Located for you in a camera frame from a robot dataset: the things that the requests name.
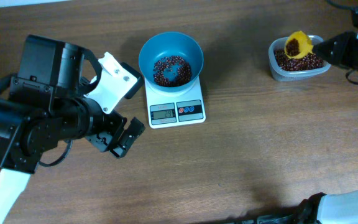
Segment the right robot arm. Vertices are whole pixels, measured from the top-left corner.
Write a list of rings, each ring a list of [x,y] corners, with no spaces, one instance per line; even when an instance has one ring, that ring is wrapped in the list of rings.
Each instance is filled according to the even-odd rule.
[[[346,79],[358,71],[358,37],[355,32],[344,32],[319,44],[312,44],[302,31],[294,32],[285,43],[291,49],[287,55],[301,59],[315,54],[331,65],[347,70]],[[358,190],[345,194],[316,194],[300,204],[301,212],[295,223],[358,223]]]

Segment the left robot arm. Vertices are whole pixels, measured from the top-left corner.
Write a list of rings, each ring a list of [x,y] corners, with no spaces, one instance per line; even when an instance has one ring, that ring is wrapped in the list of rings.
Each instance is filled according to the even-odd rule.
[[[101,152],[124,157],[145,126],[115,108],[143,86],[142,75],[111,54],[29,35],[19,71],[0,79],[0,223],[63,141],[86,139]]]

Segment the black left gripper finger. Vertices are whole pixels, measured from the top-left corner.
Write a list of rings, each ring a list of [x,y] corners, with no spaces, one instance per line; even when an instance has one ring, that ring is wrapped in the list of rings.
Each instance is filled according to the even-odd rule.
[[[121,62],[120,65],[127,70],[131,75],[133,75],[136,79],[135,85],[124,95],[124,98],[129,100],[131,99],[144,85],[144,78],[141,73],[139,73],[137,70],[132,68],[130,65],[128,65],[125,62]]]
[[[129,127],[123,131],[119,139],[113,144],[113,147],[109,150],[110,153],[117,159],[123,158],[144,131],[145,125],[134,117]]]

